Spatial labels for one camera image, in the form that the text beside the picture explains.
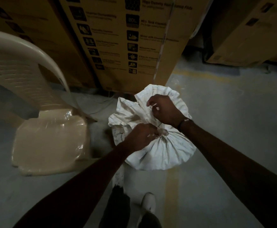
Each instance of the sneaker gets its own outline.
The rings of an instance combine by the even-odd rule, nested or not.
[[[155,213],[156,197],[154,196],[154,194],[152,194],[150,192],[146,193],[143,197],[143,200],[141,201],[140,207],[141,207],[141,213],[140,213],[140,217],[137,222],[137,227],[139,226],[139,224],[146,212],[150,212],[152,214]]]
[[[124,165],[122,164],[120,168],[116,171],[112,178],[112,186],[119,186],[124,189]]]

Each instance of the white cloth bag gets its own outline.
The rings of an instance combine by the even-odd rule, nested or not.
[[[168,95],[182,114],[192,119],[186,104],[178,97],[179,93],[169,87],[150,84],[135,95],[137,102],[118,98],[117,112],[109,117],[115,145],[122,142],[139,123],[151,123],[168,132],[167,136],[161,135],[144,149],[134,152],[126,159],[126,162],[137,170],[170,169],[188,161],[196,150],[193,143],[177,129],[162,124],[153,116],[152,107],[147,107],[146,104],[155,94]]]

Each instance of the plastic chair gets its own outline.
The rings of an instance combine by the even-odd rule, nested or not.
[[[71,95],[57,64],[44,51],[19,37],[0,32],[0,85],[37,107],[38,118],[18,127],[12,164],[24,175],[80,170],[92,164],[89,128],[71,95],[74,108],[49,87],[38,64],[52,71]]]

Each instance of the gray floor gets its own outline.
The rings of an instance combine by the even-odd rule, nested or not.
[[[167,85],[181,93],[198,125],[277,174],[276,67],[204,65],[195,54],[179,60]],[[57,93],[69,102],[65,92]],[[117,97],[123,95],[97,103],[108,98],[89,93],[75,95],[82,109],[99,119],[90,127],[91,147],[95,155],[103,156],[113,145],[107,119],[115,111]],[[0,87],[0,100],[6,96],[10,96],[11,111],[36,116],[35,109]],[[23,105],[22,110],[16,105]],[[14,133],[14,128],[0,122],[0,227],[12,227],[35,203],[76,174],[20,176],[10,162]],[[146,192],[156,195],[156,215],[164,228],[262,227],[198,150],[187,163],[168,171],[126,166],[125,188],[131,198],[128,227],[135,227],[138,204]],[[109,185],[85,227],[98,227],[110,192]]]

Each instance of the bracelet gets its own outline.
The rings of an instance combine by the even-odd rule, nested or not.
[[[186,119],[182,120],[182,121],[178,124],[178,126],[176,127],[177,130],[180,131],[180,130],[181,130],[181,125],[182,125],[182,123],[183,123],[183,122],[187,122],[187,121],[189,121],[189,120],[190,120],[189,118],[186,118]]]

